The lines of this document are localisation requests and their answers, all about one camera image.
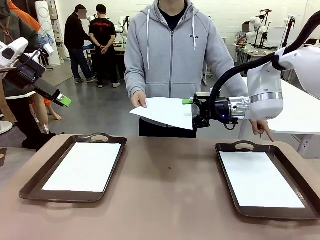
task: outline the orange shirt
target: orange shirt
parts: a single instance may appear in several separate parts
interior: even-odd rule
[[[25,21],[31,28],[33,28],[37,33],[41,29],[40,23],[38,23],[32,16],[28,13],[20,10],[12,1],[8,1],[10,10],[16,13],[23,21]]]

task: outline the metal ring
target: metal ring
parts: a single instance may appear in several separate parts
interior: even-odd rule
[[[266,100],[283,100],[283,95],[281,92],[268,92],[250,97],[252,104]]]

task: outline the hand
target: hand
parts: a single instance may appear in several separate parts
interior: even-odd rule
[[[257,136],[258,134],[264,134],[266,132],[266,134],[268,135],[269,139],[274,142],[274,137],[269,129],[268,126],[268,122],[265,120],[250,120],[250,123],[252,124],[252,130],[253,130],[253,134],[255,136]]]
[[[131,102],[133,104],[133,107],[135,109],[138,107],[147,108],[146,98],[147,98],[147,96],[143,91],[136,91],[131,98]]]
[[[106,54],[107,51],[108,51],[108,48],[104,48],[101,50],[101,54]]]

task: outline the brown tray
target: brown tray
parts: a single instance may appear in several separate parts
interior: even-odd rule
[[[249,144],[252,149],[237,149],[239,144]],[[216,144],[219,161],[222,167],[226,182],[229,186],[230,193],[236,210],[245,217],[284,220],[284,221],[301,221],[301,220],[318,220],[320,219],[320,199],[314,190],[309,186],[306,180],[301,176],[297,169],[292,165],[288,158],[281,150],[273,145],[257,145],[250,141],[238,141],[232,144]],[[221,152],[253,152],[266,153],[285,180],[289,183],[295,194],[300,198],[305,208],[282,208],[282,207],[248,207],[240,206],[237,196],[232,187],[224,162],[220,155]]]
[[[93,140],[93,137],[103,136],[106,140]],[[67,154],[76,143],[106,143],[121,144],[120,151],[115,160],[111,174],[106,182],[103,192],[81,192],[81,191],[44,191],[43,186],[47,183],[52,174],[65,159]],[[22,199],[55,202],[55,203],[95,203],[103,198],[108,184],[116,169],[121,154],[125,148],[127,139],[123,137],[113,137],[105,133],[95,133],[93,135],[71,136],[62,147],[40,168],[40,170],[21,189],[19,196]]]

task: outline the sheet of paper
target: sheet of paper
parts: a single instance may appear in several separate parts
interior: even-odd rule
[[[305,208],[266,153],[220,154],[240,206]]]
[[[42,190],[102,193],[120,148],[118,143],[76,143]]]
[[[193,130],[192,105],[183,105],[182,99],[147,98],[147,108],[138,107],[130,113],[172,127]]]

